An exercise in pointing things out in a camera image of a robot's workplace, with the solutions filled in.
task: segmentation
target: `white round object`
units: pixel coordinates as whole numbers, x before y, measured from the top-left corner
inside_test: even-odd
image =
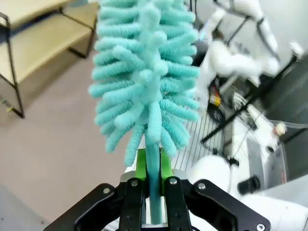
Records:
[[[187,175],[191,184],[206,179],[228,192],[231,171],[228,162],[221,156],[207,155],[202,157]]]

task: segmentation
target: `ribbed metal surface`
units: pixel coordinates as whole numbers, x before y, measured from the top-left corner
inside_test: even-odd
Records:
[[[200,144],[202,137],[205,137],[216,128],[215,122],[208,116],[204,115],[198,122],[186,123],[186,129],[191,136],[189,145],[179,151],[178,155],[171,159],[172,168],[188,171],[192,166],[203,156],[212,154],[213,149],[221,150],[224,135],[223,131],[218,132],[215,136],[209,139],[205,146]],[[106,231],[115,231],[119,227],[119,219],[111,222],[106,226]]]

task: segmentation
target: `screw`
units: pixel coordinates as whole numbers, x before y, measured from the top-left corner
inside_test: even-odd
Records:
[[[138,185],[138,181],[133,180],[130,184],[131,186],[136,187]]]
[[[264,231],[264,230],[265,230],[265,226],[263,224],[257,225],[257,231]]]
[[[174,178],[171,178],[171,179],[169,180],[169,182],[170,182],[170,184],[172,184],[172,185],[175,185],[175,184],[178,183],[177,179],[174,179]]]
[[[108,188],[105,188],[104,190],[103,190],[103,193],[104,194],[107,194],[107,193],[109,193],[110,192],[110,189],[108,189]]]
[[[201,190],[205,189],[205,184],[199,183],[198,188],[201,189]]]

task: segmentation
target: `fuzzy teal bristle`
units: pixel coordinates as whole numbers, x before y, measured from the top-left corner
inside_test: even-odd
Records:
[[[95,122],[108,136],[112,152],[132,129],[125,164],[132,165],[145,134],[150,195],[158,185],[158,146],[169,156],[188,144],[183,121],[198,119],[198,103],[188,90],[199,75],[190,66],[197,40],[194,14],[182,0],[100,0],[93,80],[89,88],[100,98]]]

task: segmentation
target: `floor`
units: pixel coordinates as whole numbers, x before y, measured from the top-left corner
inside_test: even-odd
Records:
[[[128,136],[114,154],[93,120],[92,56],[65,52],[22,82],[26,118],[0,105],[0,185],[53,221],[102,182],[117,185]],[[14,101],[0,80],[0,94]]]

